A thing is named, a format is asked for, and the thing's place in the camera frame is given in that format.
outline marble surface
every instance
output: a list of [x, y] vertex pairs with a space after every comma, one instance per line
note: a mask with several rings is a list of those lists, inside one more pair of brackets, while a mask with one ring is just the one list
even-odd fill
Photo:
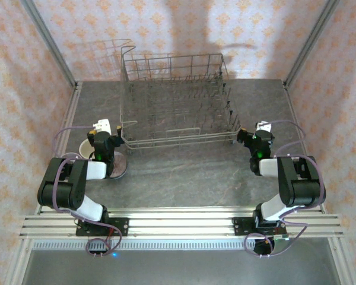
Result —
[[[230, 80], [231, 100], [242, 127], [253, 131], [257, 121], [293, 119], [280, 80]], [[108, 118], [119, 124], [119, 82], [84, 82], [73, 121], [92, 125]], [[298, 139], [295, 127], [274, 125], [272, 150]], [[78, 152], [85, 131], [71, 131], [67, 150]], [[119, 180], [88, 181], [86, 194], [107, 207], [190, 207], [256, 205], [278, 193], [276, 179], [249, 170], [249, 151], [241, 144], [210, 143], [127, 153], [128, 171]], [[291, 154], [302, 153], [300, 145]]]

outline pink wall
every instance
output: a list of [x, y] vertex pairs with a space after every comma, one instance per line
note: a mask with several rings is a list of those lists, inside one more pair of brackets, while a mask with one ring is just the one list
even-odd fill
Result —
[[342, 214], [356, 267], [356, 0], [340, 2], [290, 95], [322, 167], [326, 207]]
[[0, 1], [0, 284], [72, 89], [20, 1]]
[[118, 80], [111, 39], [139, 53], [221, 52], [232, 77], [284, 79], [327, 1], [35, 2], [76, 79]]

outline metal corner post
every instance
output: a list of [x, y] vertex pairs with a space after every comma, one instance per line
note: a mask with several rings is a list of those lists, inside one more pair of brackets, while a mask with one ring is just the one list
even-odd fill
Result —
[[[290, 111], [291, 114], [294, 118], [294, 122], [297, 124], [297, 116], [295, 114], [295, 110], [293, 108], [293, 105], [291, 103], [290, 100], [290, 95], [289, 95], [289, 90], [287, 90], [287, 88], [285, 88], [285, 94], [286, 94], [286, 98], [288, 100], [288, 104], [290, 107]], [[298, 136], [300, 138], [303, 138], [302, 133], [297, 130], [298, 132]], [[306, 146], [306, 142], [302, 142], [302, 150], [303, 153], [306, 155], [309, 155], [309, 152], [307, 150], [307, 146]], [[322, 211], [323, 214], [328, 214], [327, 213], [327, 201], [320, 205], [320, 209]], [[330, 246], [331, 249], [331, 253], [332, 253], [332, 258], [333, 261], [335, 263], [336, 266], [336, 270], [338, 272], [338, 276], [340, 278], [340, 284], [356, 284], [356, 271], [353, 267], [353, 263], [352, 263], [352, 258], [351, 258], [351, 247], [348, 246], [347, 242], [345, 241], [346, 236], [342, 236], [342, 237], [328, 237], [328, 244]]]
[[316, 21], [313, 30], [311, 31], [309, 37], [307, 38], [301, 52], [299, 53], [297, 59], [291, 68], [288, 77], [284, 81], [285, 89], [288, 89], [290, 85], [294, 82], [296, 76], [304, 65], [306, 59], [308, 58], [311, 50], [313, 49], [317, 39], [319, 38], [328, 20], [331, 18], [336, 6], [339, 4], [340, 0], [328, 0], [322, 13], [320, 14], [318, 20]]
[[28, 12], [30, 18], [33, 20], [34, 25], [36, 25], [42, 39], [44, 40], [46, 46], [49, 48], [50, 52], [52, 53], [56, 63], [60, 67], [63, 75], [65, 76], [67, 82], [72, 87], [76, 86], [76, 82], [74, 76], [72, 75], [70, 69], [68, 68], [61, 52], [59, 51], [50, 31], [47, 29], [45, 22], [43, 21], [36, 4], [33, 0], [21, 0], [23, 7]]

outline wire dish rack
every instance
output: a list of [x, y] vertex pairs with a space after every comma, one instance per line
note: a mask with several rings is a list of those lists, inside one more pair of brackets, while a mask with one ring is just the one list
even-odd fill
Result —
[[221, 53], [141, 56], [122, 47], [122, 138], [130, 149], [233, 141], [241, 129]]

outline aluminum rail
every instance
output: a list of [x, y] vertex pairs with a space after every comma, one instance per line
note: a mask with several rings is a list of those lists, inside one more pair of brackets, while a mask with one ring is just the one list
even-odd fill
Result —
[[305, 44], [302, 47], [301, 52], [299, 53], [297, 59], [294, 62], [293, 67], [291, 68], [287, 78], [284, 81], [285, 88], [288, 89], [293, 85], [297, 75], [304, 66], [306, 59], [309, 57], [312, 49], [317, 43], [318, 38], [320, 37], [322, 31], [325, 29], [329, 19], [333, 15], [336, 7], [338, 6], [340, 0], [328, 0], [322, 13], [319, 15], [318, 20], [316, 21], [313, 30], [311, 31], [309, 37], [307, 38]]
[[[251, 217], [254, 207], [198, 208], [125, 208], [109, 209], [110, 217], [127, 217], [128, 236], [125, 239], [228, 239], [235, 238], [233, 217]], [[307, 223], [304, 238], [334, 238], [343, 236], [338, 215], [323, 214], [318, 207], [294, 213], [287, 221]], [[289, 237], [301, 227], [287, 226]], [[21, 229], [23, 239], [87, 239], [75, 235], [74, 218], [42, 207], [40, 215], [26, 216]]]
[[49, 51], [54, 57], [55, 62], [61, 69], [63, 76], [66, 78], [67, 82], [69, 82], [72, 87], [75, 87], [77, 82], [75, 81], [74, 76], [72, 75], [69, 67], [67, 66], [67, 63], [63, 58], [62, 53], [58, 49], [58, 46], [53, 39], [53, 36], [51, 35], [44, 20], [42, 19], [42, 16], [39, 13], [36, 4], [33, 0], [21, 0], [21, 3], [23, 4], [25, 10], [28, 12], [29, 17], [33, 20], [34, 25], [38, 29], [43, 41], [45, 42], [45, 45], [48, 47]]

